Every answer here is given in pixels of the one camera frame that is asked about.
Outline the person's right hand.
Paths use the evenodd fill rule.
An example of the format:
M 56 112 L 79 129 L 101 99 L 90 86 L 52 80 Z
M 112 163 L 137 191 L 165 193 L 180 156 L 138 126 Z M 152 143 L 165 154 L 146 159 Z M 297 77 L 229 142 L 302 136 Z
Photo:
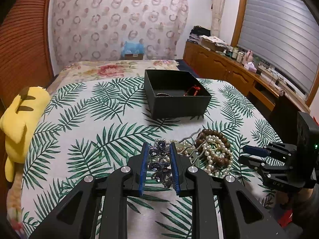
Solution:
M 298 202 L 299 212 L 303 215 L 315 216 L 318 213 L 318 184 L 308 189 Z

